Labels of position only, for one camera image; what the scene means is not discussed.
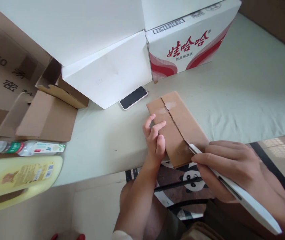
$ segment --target bottle label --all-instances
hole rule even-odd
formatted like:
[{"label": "bottle label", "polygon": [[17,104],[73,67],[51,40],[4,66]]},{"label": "bottle label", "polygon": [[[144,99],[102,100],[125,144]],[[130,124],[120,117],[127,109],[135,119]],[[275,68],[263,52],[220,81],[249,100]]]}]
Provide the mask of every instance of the bottle label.
[{"label": "bottle label", "polygon": [[33,153],[58,153],[65,150],[65,144],[43,143],[37,142],[33,145],[31,152]]},{"label": "bottle label", "polygon": [[24,184],[43,181],[51,177],[53,169],[53,162],[23,165],[19,170],[5,174],[1,180],[1,184],[12,184],[12,187],[18,187]]},{"label": "bottle label", "polygon": [[18,153],[24,147],[23,142],[12,142],[10,148],[5,153]]}]

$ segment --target table surface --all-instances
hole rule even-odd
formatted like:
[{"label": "table surface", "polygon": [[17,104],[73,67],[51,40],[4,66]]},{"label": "table surface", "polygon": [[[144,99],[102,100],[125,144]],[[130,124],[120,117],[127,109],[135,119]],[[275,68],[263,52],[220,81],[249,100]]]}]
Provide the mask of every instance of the table surface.
[{"label": "table surface", "polygon": [[174,90],[210,141],[285,135],[285,45],[241,14],[211,63],[144,87],[149,95],[127,111],[92,101],[78,111],[54,186],[142,166],[146,104]]}]

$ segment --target phone screen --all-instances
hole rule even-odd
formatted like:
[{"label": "phone screen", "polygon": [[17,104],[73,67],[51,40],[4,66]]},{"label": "phone screen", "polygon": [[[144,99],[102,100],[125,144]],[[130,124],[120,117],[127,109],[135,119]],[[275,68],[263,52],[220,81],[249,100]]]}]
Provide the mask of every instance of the phone screen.
[{"label": "phone screen", "polygon": [[130,93],[127,97],[122,99],[120,101],[120,104],[122,105],[123,109],[126,110],[127,108],[129,108],[131,105],[133,105],[135,102],[137,102],[147,94],[148,92],[143,87],[139,87],[136,90],[134,90],[132,93]]}]

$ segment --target yellow bottle label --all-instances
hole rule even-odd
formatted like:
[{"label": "yellow bottle label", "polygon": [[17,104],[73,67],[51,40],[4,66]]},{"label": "yellow bottle label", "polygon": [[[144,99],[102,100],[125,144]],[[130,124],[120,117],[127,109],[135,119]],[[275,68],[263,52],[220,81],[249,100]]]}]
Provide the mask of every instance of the yellow bottle label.
[{"label": "yellow bottle label", "polygon": [[7,173],[2,178],[1,184],[12,184],[12,187],[18,187],[24,184],[43,181],[51,177],[53,169],[53,162],[23,165],[20,170]]}]

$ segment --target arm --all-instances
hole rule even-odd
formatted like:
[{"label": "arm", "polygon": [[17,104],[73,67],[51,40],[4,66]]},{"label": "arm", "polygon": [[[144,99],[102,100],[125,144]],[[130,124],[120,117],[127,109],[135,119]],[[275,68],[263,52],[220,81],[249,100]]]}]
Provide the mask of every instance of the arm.
[{"label": "arm", "polygon": [[[207,166],[245,189],[279,223],[283,233],[277,236],[277,239],[285,239],[285,192],[279,187],[280,183],[273,181],[270,184],[268,182],[274,180],[274,176],[262,168],[259,157],[252,149],[241,143],[211,142],[206,147],[205,153],[195,155],[192,161],[198,163],[197,166],[203,180],[222,202],[230,203],[234,202],[235,199]],[[265,236],[265,231],[259,231],[258,228],[254,227],[252,230]]]},{"label": "arm", "polygon": [[166,125],[166,122],[161,122],[150,129],[151,121],[155,117],[155,114],[151,115],[143,126],[148,156],[128,193],[128,197],[122,204],[114,229],[126,232],[133,239],[143,238],[158,171],[161,161],[166,155],[165,139],[163,135],[158,135],[158,131]]}]

